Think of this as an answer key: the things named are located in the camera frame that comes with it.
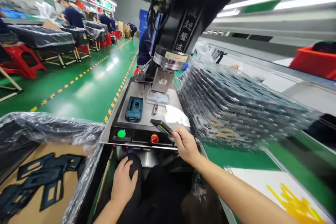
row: blue shirt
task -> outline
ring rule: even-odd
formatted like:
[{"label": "blue shirt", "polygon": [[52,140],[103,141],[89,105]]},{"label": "blue shirt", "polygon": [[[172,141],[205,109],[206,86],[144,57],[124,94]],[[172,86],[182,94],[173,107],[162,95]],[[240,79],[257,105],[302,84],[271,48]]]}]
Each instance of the blue shirt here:
[{"label": "blue shirt", "polygon": [[112,31],[112,27],[111,27],[111,20],[109,19],[108,16],[106,16],[105,14],[101,14],[100,17],[99,17],[99,21],[104,24],[104,25],[107,25],[107,28],[108,28],[108,32],[111,32]]},{"label": "blue shirt", "polygon": [[0,18],[0,34],[9,33],[9,32],[10,32],[10,29],[8,25]]},{"label": "blue shirt", "polygon": [[138,65],[145,65],[151,58],[149,52],[151,51],[152,39],[149,37],[148,28],[143,32],[139,44],[139,58]]},{"label": "blue shirt", "polygon": [[70,6],[65,9],[64,18],[68,20],[71,26],[84,28],[82,15],[79,13],[79,11],[75,10],[73,7]]},{"label": "blue shirt", "polygon": [[115,20],[112,17],[110,17],[110,21],[111,21],[112,28],[115,30],[116,29]]}]

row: left hand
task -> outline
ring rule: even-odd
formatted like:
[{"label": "left hand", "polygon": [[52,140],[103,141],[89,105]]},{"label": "left hand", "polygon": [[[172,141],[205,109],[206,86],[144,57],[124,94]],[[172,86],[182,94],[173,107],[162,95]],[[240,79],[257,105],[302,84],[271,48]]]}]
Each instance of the left hand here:
[{"label": "left hand", "polygon": [[113,186],[111,192],[111,201],[115,201],[121,204],[123,207],[131,199],[135,186],[138,180],[138,170],[133,174],[130,179],[130,167],[133,161],[128,161],[128,157],[125,157],[118,165],[113,178]]}]

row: control panel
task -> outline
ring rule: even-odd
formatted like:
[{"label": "control panel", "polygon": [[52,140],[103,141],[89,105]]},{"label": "control panel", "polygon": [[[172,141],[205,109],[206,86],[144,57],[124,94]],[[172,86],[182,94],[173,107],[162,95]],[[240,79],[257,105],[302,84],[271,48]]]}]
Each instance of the control panel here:
[{"label": "control panel", "polygon": [[165,133],[114,126],[111,127],[108,142],[115,145],[140,144],[147,147],[176,147],[174,140]]}]

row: label sticker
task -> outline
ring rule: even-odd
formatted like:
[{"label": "label sticker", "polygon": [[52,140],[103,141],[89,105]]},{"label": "label sticker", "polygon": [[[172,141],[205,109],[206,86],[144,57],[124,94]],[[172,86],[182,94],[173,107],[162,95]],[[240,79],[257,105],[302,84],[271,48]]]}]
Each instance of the label sticker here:
[{"label": "label sticker", "polygon": [[167,84],[167,80],[166,79],[160,79],[159,80],[159,83],[161,84],[161,85],[166,85]]},{"label": "label sticker", "polygon": [[180,61],[180,62],[186,62],[188,60],[188,56],[186,55],[175,54],[175,53],[168,52],[168,51],[166,51],[166,54],[164,57],[167,59]]}]

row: hand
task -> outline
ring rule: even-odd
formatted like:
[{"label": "hand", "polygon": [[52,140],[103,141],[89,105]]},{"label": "hand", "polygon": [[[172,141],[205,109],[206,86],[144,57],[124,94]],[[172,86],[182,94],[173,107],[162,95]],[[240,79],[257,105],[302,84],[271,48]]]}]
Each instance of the hand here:
[{"label": "hand", "polygon": [[173,128],[172,135],[181,158],[193,166],[201,155],[198,152],[195,138],[182,126]]},{"label": "hand", "polygon": [[131,199],[135,185],[138,180],[138,170],[133,174],[132,180],[130,179],[130,166],[133,161],[128,161],[128,157],[125,157],[118,165],[114,177],[113,177],[113,186],[111,192],[111,201],[115,201],[118,204],[122,205],[123,208]]}]

